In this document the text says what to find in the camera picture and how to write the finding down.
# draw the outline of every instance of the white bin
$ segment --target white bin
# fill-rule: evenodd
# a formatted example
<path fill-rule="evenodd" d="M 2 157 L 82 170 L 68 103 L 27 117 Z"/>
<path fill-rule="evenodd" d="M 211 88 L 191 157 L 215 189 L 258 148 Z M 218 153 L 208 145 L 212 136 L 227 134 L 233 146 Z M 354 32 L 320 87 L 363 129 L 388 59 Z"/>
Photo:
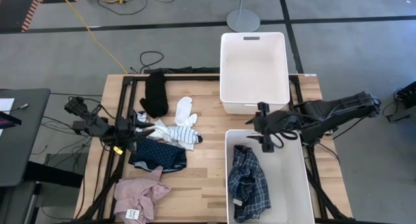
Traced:
<path fill-rule="evenodd" d="M 285 38 L 280 32 L 221 36 L 220 99 L 228 114 L 254 114 L 258 102 L 270 111 L 290 99 Z"/>
<path fill-rule="evenodd" d="M 227 184 L 233 166 L 234 145 L 245 145 L 253 149 L 267 180 L 272 208 L 266 209 L 260 215 L 260 219 L 249 219 L 244 223 L 314 224 L 300 140 L 282 138 L 285 144 L 283 149 L 275 149 L 274 153 L 264 153 L 257 141 L 246 138 L 256 134 L 251 130 L 228 130 L 226 133 Z M 227 220 L 228 223 L 237 223 L 234 220 L 234 204 L 228 189 Z"/>

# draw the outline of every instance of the table leg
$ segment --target table leg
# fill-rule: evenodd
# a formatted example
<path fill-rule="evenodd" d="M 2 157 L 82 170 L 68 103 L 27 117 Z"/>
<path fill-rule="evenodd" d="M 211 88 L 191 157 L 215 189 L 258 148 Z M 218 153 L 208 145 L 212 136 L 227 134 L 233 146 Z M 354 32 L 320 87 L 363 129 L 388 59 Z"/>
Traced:
<path fill-rule="evenodd" d="M 83 176 L 77 173 L 52 168 L 36 162 L 28 162 L 23 180 L 51 182 L 63 186 L 80 188 Z"/>

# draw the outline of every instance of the label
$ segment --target label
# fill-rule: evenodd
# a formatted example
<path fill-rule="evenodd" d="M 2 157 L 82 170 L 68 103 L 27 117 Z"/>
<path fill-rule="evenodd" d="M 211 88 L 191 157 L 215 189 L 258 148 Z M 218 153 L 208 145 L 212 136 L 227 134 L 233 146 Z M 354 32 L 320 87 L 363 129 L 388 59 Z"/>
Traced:
<path fill-rule="evenodd" d="M 242 201 L 240 201 L 240 200 L 238 200 L 236 198 L 233 199 L 233 203 L 236 204 L 236 205 L 238 205 L 238 206 L 242 206 Z"/>
<path fill-rule="evenodd" d="M 122 154 L 123 154 L 123 151 L 122 151 L 119 147 L 114 146 L 114 147 L 113 147 L 113 149 L 114 149 L 114 151 L 115 151 L 116 153 L 118 153 L 119 155 L 122 155 Z"/>
<path fill-rule="evenodd" d="M 128 209 L 127 212 L 125 213 L 125 218 L 138 220 L 138 216 L 139 215 L 140 215 L 140 211 L 139 210 L 131 210 L 131 209 Z"/>

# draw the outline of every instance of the black sock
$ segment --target black sock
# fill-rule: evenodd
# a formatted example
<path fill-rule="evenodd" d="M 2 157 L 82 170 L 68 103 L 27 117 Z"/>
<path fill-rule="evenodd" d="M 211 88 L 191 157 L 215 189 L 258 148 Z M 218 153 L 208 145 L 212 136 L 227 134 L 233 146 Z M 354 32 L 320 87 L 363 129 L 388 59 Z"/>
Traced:
<path fill-rule="evenodd" d="M 162 117 L 168 113 L 169 105 L 164 87 L 165 82 L 166 79 L 161 70 L 153 72 L 146 79 L 146 98 L 142 98 L 140 104 L 152 118 Z"/>

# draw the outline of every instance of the wooden board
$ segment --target wooden board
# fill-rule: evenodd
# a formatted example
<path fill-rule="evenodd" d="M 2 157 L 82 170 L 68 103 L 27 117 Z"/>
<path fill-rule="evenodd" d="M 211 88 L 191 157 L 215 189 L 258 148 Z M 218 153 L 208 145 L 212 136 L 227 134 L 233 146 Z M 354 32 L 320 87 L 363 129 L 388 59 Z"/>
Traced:
<path fill-rule="evenodd" d="M 101 103 L 112 115 L 116 115 L 122 80 L 123 75 L 109 75 L 107 77 Z M 316 76 L 299 75 L 299 80 L 304 101 L 322 98 Z M 134 103 L 136 111 L 142 110 L 138 100 L 144 97 L 144 85 L 144 81 L 138 82 Z M 184 96 L 190 96 L 193 99 L 192 113 L 198 115 L 194 129 L 202 135 L 203 143 L 195 145 L 194 151 L 187 151 L 188 163 L 186 169 L 162 175 L 161 182 L 169 184 L 172 191 L 158 203 L 154 222 L 226 222 L 225 133 L 229 129 L 251 129 L 252 126 L 244 124 L 250 117 L 225 113 L 219 97 L 218 81 L 167 81 L 166 93 L 169 112 L 162 118 L 163 122 L 166 125 L 173 125 L 177 102 Z M 124 114 L 127 102 L 128 95 L 125 100 Z M 322 143 L 335 151 L 331 138 L 325 137 L 322 139 Z M 97 193 L 101 190 L 108 157 L 108 152 L 104 152 L 103 160 L 99 166 L 101 152 L 102 147 L 98 139 L 94 138 L 86 163 L 86 195 L 81 213 L 94 200 L 93 194 L 97 177 Z M 338 162 L 333 155 L 319 146 L 316 146 L 315 156 L 322 187 L 339 210 L 345 215 L 351 216 Z M 123 177 L 139 178 L 146 173 L 126 163 Z M 107 196 L 106 218 L 109 217 L 112 192 L 113 190 Z M 311 190 L 311 194 L 315 213 L 318 214 L 317 211 L 319 210 L 313 190 Z M 82 197 L 83 189 L 81 188 L 75 214 L 78 213 L 81 207 Z"/>

